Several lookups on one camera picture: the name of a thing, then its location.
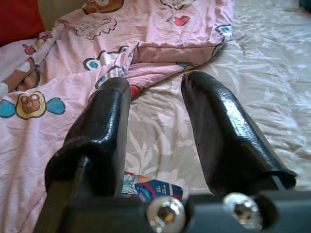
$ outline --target black leather padding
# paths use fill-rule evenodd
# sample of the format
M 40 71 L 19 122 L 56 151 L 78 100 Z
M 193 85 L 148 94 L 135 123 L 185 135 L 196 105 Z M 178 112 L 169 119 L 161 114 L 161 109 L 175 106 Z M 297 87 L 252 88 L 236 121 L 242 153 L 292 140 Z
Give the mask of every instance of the black leather padding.
M 217 196 L 242 192 L 251 182 L 276 175 L 294 187 L 288 170 L 235 95 L 212 76 L 192 71 L 181 91 L 190 116 L 204 177 Z
M 103 83 L 70 128 L 63 147 L 45 170 L 46 189 L 53 180 L 73 179 L 82 156 L 97 196 L 118 196 L 124 178 L 130 85 L 122 78 Z

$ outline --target pink bedsheet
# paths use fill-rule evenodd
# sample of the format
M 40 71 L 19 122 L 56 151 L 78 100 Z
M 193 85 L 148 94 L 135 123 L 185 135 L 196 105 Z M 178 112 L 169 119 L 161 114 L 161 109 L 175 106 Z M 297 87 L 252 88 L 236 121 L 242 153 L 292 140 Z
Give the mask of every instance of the pink bedsheet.
M 33 230 L 46 163 L 101 83 L 124 77 L 135 96 L 205 63 L 230 38 L 233 0 L 173 2 L 125 0 L 89 15 L 79 9 L 37 40 L 0 48 L 1 232 Z

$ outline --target screw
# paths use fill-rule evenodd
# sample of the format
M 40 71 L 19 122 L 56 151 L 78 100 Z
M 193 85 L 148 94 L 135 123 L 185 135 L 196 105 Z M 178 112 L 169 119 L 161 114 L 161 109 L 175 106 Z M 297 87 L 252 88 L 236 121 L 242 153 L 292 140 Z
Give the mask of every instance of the screw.
M 243 193 L 230 193 L 223 202 L 226 209 L 246 229 L 262 229 L 260 210 L 253 199 Z
M 148 206 L 147 219 L 157 233 L 178 233 L 186 223 L 185 208 L 176 198 L 160 197 Z

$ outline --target red pillow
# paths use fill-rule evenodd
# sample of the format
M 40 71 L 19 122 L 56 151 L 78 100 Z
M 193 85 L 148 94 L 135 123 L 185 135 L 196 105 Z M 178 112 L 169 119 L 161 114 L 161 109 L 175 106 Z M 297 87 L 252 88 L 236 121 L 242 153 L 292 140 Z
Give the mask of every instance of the red pillow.
M 36 38 L 44 31 L 37 0 L 4 0 L 0 4 L 0 47 Z

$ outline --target white floral bedsheet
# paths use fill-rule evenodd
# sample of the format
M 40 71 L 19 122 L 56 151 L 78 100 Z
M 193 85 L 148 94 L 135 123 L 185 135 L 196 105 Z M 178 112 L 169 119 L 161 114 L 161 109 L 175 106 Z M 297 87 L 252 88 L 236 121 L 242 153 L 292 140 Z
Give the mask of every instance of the white floral bedsheet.
M 233 38 L 199 67 L 229 87 L 259 125 L 297 189 L 311 189 L 311 14 L 298 0 L 237 0 Z M 132 102 L 125 169 L 208 193 L 181 96 L 182 74 Z

